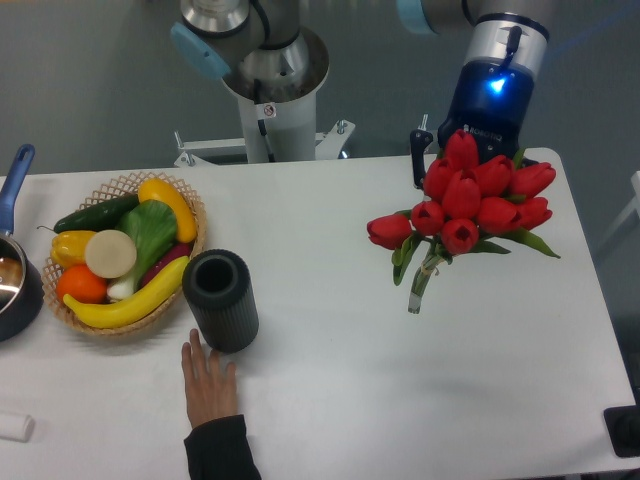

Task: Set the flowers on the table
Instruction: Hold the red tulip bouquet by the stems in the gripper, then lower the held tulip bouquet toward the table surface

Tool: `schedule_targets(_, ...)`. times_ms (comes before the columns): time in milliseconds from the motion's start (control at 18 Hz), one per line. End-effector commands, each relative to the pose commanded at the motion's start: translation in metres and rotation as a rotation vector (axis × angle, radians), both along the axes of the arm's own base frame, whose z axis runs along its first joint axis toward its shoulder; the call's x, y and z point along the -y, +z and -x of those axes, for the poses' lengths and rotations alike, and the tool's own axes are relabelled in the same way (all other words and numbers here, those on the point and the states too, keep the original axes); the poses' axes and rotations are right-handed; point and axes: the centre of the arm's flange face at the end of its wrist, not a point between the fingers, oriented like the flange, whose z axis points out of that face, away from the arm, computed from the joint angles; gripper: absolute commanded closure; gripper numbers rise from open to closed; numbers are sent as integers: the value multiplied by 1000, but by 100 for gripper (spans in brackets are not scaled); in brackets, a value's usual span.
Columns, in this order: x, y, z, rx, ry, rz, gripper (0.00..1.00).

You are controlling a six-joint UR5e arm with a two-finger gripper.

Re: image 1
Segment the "black sleeved forearm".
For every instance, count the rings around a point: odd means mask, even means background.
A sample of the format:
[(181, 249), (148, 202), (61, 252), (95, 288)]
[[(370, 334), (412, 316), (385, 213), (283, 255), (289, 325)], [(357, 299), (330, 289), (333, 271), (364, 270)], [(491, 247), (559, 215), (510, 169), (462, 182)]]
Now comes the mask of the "black sleeved forearm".
[(194, 428), (184, 446), (191, 479), (261, 479), (241, 414)]

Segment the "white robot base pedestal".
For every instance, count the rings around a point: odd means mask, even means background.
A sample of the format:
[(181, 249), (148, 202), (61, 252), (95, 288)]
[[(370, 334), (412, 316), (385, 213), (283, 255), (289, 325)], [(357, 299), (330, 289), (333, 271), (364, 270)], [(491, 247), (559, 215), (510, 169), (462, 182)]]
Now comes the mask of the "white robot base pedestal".
[(287, 102), (256, 103), (236, 97), (243, 136), (184, 142), (179, 133), (177, 167), (195, 167), (207, 160), (238, 157), (249, 164), (335, 160), (347, 157), (345, 147), (356, 125), (338, 120), (328, 131), (316, 123), (317, 92)]

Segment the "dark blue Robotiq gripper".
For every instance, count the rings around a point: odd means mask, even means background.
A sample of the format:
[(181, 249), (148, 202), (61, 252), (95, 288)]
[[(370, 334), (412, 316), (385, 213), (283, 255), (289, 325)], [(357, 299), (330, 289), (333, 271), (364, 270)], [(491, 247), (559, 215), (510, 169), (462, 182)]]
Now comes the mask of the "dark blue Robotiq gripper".
[[(548, 40), (547, 28), (529, 14), (481, 15), (447, 118), (438, 128), (439, 146), (445, 147), (462, 130), (475, 139), (482, 162), (496, 155), (514, 157)], [(427, 130), (416, 128), (410, 133), (416, 189), (423, 188), (424, 154), (432, 142)], [(522, 166), (537, 164), (537, 160), (522, 160)]]

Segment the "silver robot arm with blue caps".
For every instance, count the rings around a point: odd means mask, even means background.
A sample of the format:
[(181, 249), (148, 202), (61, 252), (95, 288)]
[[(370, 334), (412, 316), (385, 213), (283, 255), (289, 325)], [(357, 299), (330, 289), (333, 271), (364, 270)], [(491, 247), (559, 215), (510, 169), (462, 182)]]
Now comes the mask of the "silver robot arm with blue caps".
[[(413, 180), (421, 186), (424, 152), (445, 146), (457, 130), (488, 161), (513, 156), (549, 42), (552, 1), (400, 1), (404, 27), (438, 35), (470, 25), (473, 36), (448, 115), (436, 132), (410, 135)], [(235, 96), (247, 159), (252, 163), (336, 158), (351, 133), (338, 123), (316, 132), (316, 94), (329, 71), (328, 51), (300, 21), (296, 1), (184, 1), (171, 40), (202, 76)]]

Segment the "person's bare hand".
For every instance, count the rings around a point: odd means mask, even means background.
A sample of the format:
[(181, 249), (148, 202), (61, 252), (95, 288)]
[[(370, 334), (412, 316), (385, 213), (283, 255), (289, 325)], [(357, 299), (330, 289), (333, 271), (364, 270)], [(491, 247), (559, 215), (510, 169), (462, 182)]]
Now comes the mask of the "person's bare hand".
[(181, 368), (186, 413), (193, 429), (238, 414), (236, 366), (230, 362), (222, 368), (215, 350), (206, 356), (197, 329), (190, 330), (182, 345)]

